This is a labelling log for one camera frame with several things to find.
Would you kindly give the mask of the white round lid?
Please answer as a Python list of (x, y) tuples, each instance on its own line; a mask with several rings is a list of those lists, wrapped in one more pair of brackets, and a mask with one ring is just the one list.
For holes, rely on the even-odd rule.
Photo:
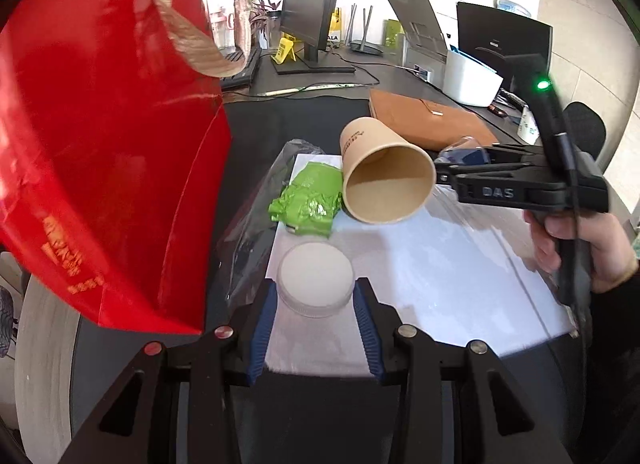
[(277, 290), (288, 308), (307, 318), (337, 314), (355, 288), (352, 262), (329, 243), (307, 242), (288, 250), (277, 270)]

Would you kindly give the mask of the black keyboard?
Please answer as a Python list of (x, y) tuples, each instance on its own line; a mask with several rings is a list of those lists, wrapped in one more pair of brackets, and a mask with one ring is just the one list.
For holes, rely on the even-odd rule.
[(232, 76), (224, 77), (220, 80), (221, 90), (230, 91), (233, 89), (249, 87), (253, 83), (254, 77), (259, 70), (261, 56), (262, 50), (259, 47), (253, 47), (252, 50), (250, 50), (246, 65), (242, 71)]

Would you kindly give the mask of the white paper cup green print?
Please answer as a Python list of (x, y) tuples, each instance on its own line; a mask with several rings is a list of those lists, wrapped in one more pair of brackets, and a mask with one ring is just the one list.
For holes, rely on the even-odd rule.
[(530, 146), (534, 146), (540, 137), (534, 114), (528, 106), (524, 106), (522, 111), (520, 124), (518, 124), (518, 136)]

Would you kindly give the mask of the yellow snack bag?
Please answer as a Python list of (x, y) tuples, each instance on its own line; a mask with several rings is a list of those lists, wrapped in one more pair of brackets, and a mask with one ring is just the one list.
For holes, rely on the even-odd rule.
[(342, 9), (335, 8), (331, 14), (331, 20), (328, 31), (328, 43), (331, 47), (337, 48), (341, 45), (343, 34), (342, 25)]

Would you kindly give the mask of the black office chair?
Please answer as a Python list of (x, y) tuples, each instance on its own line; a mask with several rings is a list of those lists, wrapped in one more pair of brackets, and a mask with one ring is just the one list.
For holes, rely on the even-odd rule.
[(589, 153), (601, 168), (598, 158), (605, 145), (606, 128), (600, 115), (579, 101), (570, 102), (563, 115), (570, 125), (576, 146)]

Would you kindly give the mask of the black monitor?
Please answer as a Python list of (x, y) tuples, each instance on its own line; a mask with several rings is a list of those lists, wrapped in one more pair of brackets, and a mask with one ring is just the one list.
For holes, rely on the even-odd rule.
[(355, 68), (326, 51), (337, 0), (283, 0), (280, 30), (303, 46), (293, 60), (275, 64), (279, 75), (354, 74)]
[(539, 54), (550, 65), (552, 26), (470, 2), (457, 2), (457, 17), (458, 49), (493, 68), (503, 78), (503, 89), (521, 94), (505, 57)]

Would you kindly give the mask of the white paper stack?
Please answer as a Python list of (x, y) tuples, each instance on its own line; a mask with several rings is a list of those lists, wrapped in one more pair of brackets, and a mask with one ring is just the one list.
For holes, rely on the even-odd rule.
[[(218, 242), (230, 307), (248, 304), (262, 280), (300, 237), (268, 214), (271, 201), (308, 163), (340, 166), (336, 155), (288, 142), (259, 169), (259, 182)], [(412, 217), (370, 226), (339, 213), (329, 237), (367, 278), (380, 302), (434, 340), (463, 346), (484, 340), (500, 356), (570, 332), (566, 309), (538, 271), (528, 228), (517, 210), (458, 202), (436, 189)]]

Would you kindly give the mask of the white printer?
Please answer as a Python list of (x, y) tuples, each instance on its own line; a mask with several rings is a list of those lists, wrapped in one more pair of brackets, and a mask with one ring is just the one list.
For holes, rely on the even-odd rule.
[(430, 0), (388, 0), (402, 27), (397, 59), (421, 80), (462, 106), (494, 103), (502, 77), (458, 49), (440, 28)]

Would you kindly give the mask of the brown leather notebook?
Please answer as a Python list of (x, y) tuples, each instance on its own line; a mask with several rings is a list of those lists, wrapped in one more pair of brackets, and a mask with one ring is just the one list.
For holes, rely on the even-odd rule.
[(487, 125), (467, 110), (378, 89), (370, 90), (369, 106), (374, 118), (425, 150), (440, 151), (465, 137), (481, 146), (498, 142)]

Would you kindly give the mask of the black wifi router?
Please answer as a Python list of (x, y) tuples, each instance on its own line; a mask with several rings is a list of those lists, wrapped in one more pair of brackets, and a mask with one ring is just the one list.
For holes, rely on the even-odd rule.
[(383, 50), (379, 46), (370, 44), (370, 42), (367, 41), (372, 10), (373, 7), (370, 7), (369, 9), (363, 9), (362, 36), (359, 40), (352, 39), (349, 43), (349, 49), (352, 50), (352, 52), (356, 52), (356, 54), (366, 54), (367, 56), (382, 57)]

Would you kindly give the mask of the yellow phone stand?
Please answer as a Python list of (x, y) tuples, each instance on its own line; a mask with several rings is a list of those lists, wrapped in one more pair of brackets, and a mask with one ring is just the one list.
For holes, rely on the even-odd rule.
[(280, 37), (280, 42), (275, 54), (271, 59), (276, 65), (282, 65), (284, 62), (291, 60), (296, 61), (295, 38), (288, 34)]

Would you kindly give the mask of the brown paper cup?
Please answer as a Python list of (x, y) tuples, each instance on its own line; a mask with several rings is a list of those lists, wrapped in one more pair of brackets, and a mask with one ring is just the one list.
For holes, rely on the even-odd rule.
[(428, 154), (380, 120), (363, 116), (340, 135), (343, 203), (365, 224), (394, 224), (414, 215), (433, 192)]

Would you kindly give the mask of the red paper gift bag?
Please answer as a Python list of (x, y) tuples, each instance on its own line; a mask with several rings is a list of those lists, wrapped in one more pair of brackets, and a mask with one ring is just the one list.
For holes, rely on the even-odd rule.
[[(248, 0), (234, 40), (250, 50)], [(104, 328), (203, 331), (231, 134), (203, 0), (1, 0), (1, 242)]]

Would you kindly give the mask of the green crumpled wrapper left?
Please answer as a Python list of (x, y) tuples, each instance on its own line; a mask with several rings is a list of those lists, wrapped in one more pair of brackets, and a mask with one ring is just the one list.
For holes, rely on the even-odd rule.
[(342, 187), (341, 169), (309, 162), (269, 204), (269, 217), (299, 236), (328, 238), (342, 208)]

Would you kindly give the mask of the black desk mat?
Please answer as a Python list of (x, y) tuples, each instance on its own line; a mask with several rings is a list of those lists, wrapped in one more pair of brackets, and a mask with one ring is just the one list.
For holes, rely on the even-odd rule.
[[(224, 193), (292, 140), (342, 160), (341, 132), (356, 120), (346, 112), (345, 100), (288, 100), (281, 109), (283, 116), (275, 118), (271, 103), (233, 106), (231, 125), (240, 144), (232, 150)], [(334, 167), (342, 169), (342, 163)], [(436, 189), (447, 188), (436, 179), (430, 197)], [(355, 219), (346, 207), (339, 213)], [(324, 236), (299, 237), (299, 244), (331, 244)], [(277, 275), (260, 282), (251, 302), (230, 307), (220, 268), (213, 270), (205, 333), (195, 340), (142, 337), (73, 436), (64, 462), (565, 463), (570, 458), (548, 422), (556, 402), (542, 393), (560, 378), (552, 340), (507, 356), (484, 340), (463, 346), (439, 342), (380, 302), (369, 281), (367, 300), (385, 369), (379, 382), (368, 369), (352, 297), (337, 314), (315, 319), (296, 314), (278, 293), (264, 370), (250, 384), (248, 344), (257, 316), (252, 305), (262, 282), (276, 282)], [(356, 272), (355, 278), (367, 279)]]

